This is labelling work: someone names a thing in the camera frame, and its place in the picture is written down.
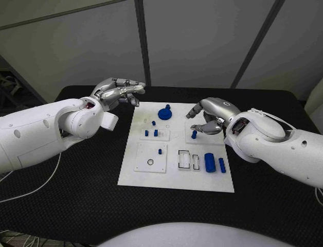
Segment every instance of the silver robot hand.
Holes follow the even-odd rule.
[[[220,98],[207,98],[194,106],[187,118],[195,116],[204,110],[207,124],[192,125],[192,130],[204,132],[208,135],[216,135],[223,131],[223,126],[229,126],[234,117],[242,113],[234,104]]]
[[[97,85],[90,97],[100,101],[104,111],[113,110],[122,102],[130,102],[139,107],[140,101],[133,93],[145,94],[145,87],[142,82],[109,78]]]

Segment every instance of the robotic hand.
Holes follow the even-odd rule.
[[[280,173],[323,188],[323,135],[298,130],[257,109],[242,112],[218,98],[204,99],[187,118],[194,118],[203,110],[207,124],[192,125],[192,130],[214,135],[226,126],[226,144],[246,161],[257,163],[263,160]],[[285,130],[273,119],[286,123],[292,130]]]
[[[0,173],[29,167],[94,136],[100,126],[115,130],[119,117],[112,114],[122,102],[139,107],[133,93],[146,84],[109,78],[90,97],[67,99],[19,111],[0,118]]]

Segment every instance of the white platform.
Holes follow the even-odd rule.
[[[174,116],[169,120],[161,120],[158,112],[166,104],[171,105]],[[194,119],[185,117],[194,106],[195,104],[185,103],[140,102],[130,126],[119,185],[234,192],[224,134],[198,133],[197,139],[188,138],[194,132],[191,126],[205,124],[203,113]],[[169,141],[158,137],[153,140],[155,129],[162,130],[162,133],[171,131]],[[158,153],[159,148],[164,150],[162,155]],[[191,152],[191,169],[179,170],[179,150]],[[214,153],[216,156],[217,172],[214,173],[205,170],[207,153]],[[194,170],[195,154],[200,156],[200,171]],[[224,158],[227,173],[221,173],[220,158]],[[149,159],[155,160],[153,165],[148,165]]]

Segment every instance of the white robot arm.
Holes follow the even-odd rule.
[[[246,161],[263,160],[280,173],[323,188],[323,135],[298,130],[292,125],[292,130],[285,130],[272,119],[280,120],[276,116],[256,109],[242,112],[218,98],[204,99],[187,117],[194,118],[203,110],[208,123],[194,125],[194,130],[218,134],[226,126],[226,144]]]
[[[113,131],[119,117],[107,111],[120,102],[139,106],[133,93],[143,94],[145,86],[142,82],[109,78],[90,97],[67,99],[2,117],[0,173],[44,162],[94,136],[100,126]]]

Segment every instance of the black table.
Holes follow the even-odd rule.
[[[67,87],[58,100],[81,98],[94,86]],[[220,97],[242,111],[262,109],[299,129],[318,132],[288,91],[148,88],[142,101],[197,103]],[[119,186],[135,107],[122,104],[115,132],[96,136],[63,153],[52,181],[31,196],[0,204],[0,227],[44,238],[99,244],[120,233],[162,222],[205,222],[239,227],[296,246],[323,246],[323,208],[314,188],[265,163],[247,163],[229,147],[236,193]],[[16,171],[0,185],[0,200],[37,189],[58,157]]]

